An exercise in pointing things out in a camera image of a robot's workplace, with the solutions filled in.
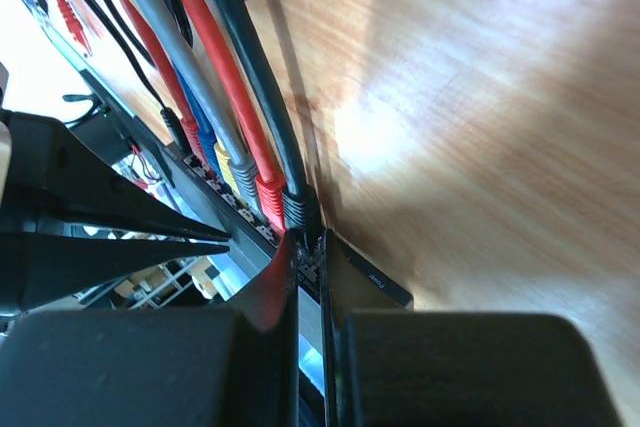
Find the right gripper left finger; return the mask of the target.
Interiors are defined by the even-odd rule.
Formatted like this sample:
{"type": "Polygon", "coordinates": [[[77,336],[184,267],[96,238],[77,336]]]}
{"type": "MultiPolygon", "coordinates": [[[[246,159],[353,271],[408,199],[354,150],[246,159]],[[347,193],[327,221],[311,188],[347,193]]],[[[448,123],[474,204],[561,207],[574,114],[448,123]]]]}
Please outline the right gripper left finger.
{"type": "Polygon", "coordinates": [[[294,426],[295,245],[217,307],[59,310],[1,349],[5,426],[294,426]]]}

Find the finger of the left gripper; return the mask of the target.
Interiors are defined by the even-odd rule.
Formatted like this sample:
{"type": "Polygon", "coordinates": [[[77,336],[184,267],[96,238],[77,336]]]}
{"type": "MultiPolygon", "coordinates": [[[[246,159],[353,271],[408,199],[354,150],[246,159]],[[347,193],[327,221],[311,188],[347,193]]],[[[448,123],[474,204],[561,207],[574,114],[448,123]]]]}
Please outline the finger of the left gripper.
{"type": "Polygon", "coordinates": [[[229,241],[227,234],[197,242],[3,234],[1,315],[13,317],[175,259],[226,253],[229,241]]]}
{"type": "Polygon", "coordinates": [[[1,238],[62,234],[65,224],[201,241],[230,235],[180,215],[101,160],[61,121],[1,113],[11,140],[1,200],[1,238]]]}

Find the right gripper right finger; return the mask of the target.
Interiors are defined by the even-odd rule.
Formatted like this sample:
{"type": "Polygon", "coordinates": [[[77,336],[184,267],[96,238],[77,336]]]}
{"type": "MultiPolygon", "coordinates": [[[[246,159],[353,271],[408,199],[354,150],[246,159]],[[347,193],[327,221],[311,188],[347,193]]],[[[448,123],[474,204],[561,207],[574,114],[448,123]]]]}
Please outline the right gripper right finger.
{"type": "Polygon", "coordinates": [[[319,266],[330,426],[617,426],[594,353],[568,320],[411,312],[363,279],[332,232],[319,266]]]}

